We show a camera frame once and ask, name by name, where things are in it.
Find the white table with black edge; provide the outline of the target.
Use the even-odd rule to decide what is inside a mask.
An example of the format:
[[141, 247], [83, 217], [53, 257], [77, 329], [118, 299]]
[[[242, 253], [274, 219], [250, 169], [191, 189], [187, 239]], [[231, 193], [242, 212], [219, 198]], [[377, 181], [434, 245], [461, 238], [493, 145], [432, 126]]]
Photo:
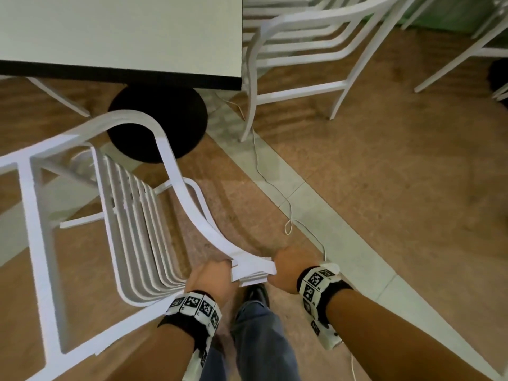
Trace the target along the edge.
[[239, 91], [242, 0], [0, 0], [0, 75]]

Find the person's left hand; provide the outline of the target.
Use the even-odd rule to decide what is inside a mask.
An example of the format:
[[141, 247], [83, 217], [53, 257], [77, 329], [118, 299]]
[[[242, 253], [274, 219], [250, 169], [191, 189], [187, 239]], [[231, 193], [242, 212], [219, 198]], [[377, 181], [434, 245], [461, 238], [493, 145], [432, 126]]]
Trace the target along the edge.
[[205, 292], [222, 308], [235, 295], [239, 282], [219, 282], [219, 262], [211, 260], [194, 268], [187, 279], [185, 292]]

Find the person's right hand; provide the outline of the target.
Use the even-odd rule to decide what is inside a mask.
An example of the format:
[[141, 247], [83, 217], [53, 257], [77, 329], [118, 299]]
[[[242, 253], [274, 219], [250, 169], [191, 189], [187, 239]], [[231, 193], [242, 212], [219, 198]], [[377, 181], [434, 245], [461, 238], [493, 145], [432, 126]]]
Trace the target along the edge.
[[318, 266], [323, 261], [320, 252], [294, 246], [279, 249], [276, 253], [283, 254], [284, 274], [279, 280], [271, 280], [271, 275], [269, 275], [268, 282], [288, 294], [298, 294], [297, 281], [301, 273], [308, 268]]

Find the person's left forearm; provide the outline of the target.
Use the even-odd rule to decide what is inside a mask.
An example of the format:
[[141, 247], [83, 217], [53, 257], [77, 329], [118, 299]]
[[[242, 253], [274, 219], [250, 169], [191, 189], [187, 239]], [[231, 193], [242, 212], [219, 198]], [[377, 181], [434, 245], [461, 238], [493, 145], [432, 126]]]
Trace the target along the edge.
[[182, 381], [194, 353], [194, 339], [165, 324], [140, 345], [106, 381]]

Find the person's right forearm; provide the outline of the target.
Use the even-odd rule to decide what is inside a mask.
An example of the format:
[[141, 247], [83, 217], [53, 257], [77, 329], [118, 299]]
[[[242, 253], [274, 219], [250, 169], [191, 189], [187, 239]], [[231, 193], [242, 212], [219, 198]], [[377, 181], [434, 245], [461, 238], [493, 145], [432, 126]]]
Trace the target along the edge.
[[372, 381], [491, 381], [433, 337], [352, 289], [326, 316]]

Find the person's black shoe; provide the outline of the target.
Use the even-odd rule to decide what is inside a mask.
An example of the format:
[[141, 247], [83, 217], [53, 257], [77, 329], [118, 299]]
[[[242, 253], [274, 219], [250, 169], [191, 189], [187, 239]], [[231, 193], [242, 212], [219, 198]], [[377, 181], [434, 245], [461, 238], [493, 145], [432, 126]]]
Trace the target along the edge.
[[264, 284], [258, 283], [245, 288], [238, 312], [250, 314], [270, 311], [270, 300]]

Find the right wrist marker band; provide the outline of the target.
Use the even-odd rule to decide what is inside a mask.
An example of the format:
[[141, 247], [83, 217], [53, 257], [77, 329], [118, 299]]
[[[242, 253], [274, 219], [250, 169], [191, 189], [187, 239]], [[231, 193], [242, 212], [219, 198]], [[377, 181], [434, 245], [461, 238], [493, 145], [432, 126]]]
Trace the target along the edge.
[[297, 280], [306, 318], [322, 347], [332, 350], [342, 339], [326, 315], [326, 308], [334, 294], [352, 287], [342, 278], [338, 264], [322, 262], [319, 266], [305, 269]]

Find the black round table base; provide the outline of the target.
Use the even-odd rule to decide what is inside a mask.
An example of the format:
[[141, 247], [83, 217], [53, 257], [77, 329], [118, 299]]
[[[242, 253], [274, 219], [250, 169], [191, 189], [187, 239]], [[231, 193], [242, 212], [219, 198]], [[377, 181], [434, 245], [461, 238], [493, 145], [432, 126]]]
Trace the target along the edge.
[[[176, 159], [194, 150], [208, 124], [206, 104], [192, 88], [130, 84], [111, 101], [108, 112], [117, 110], [136, 110], [156, 120]], [[127, 157], [147, 164], [162, 163], [155, 136], [144, 126], [125, 123], [108, 129], [107, 134]]]

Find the person's blue jeans legs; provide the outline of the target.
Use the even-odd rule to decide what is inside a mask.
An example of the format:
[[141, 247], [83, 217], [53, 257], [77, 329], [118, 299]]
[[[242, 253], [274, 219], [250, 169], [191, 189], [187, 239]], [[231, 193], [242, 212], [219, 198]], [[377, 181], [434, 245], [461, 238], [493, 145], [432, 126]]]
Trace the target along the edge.
[[263, 302], [245, 301], [230, 327], [241, 381], [301, 381], [280, 318]]

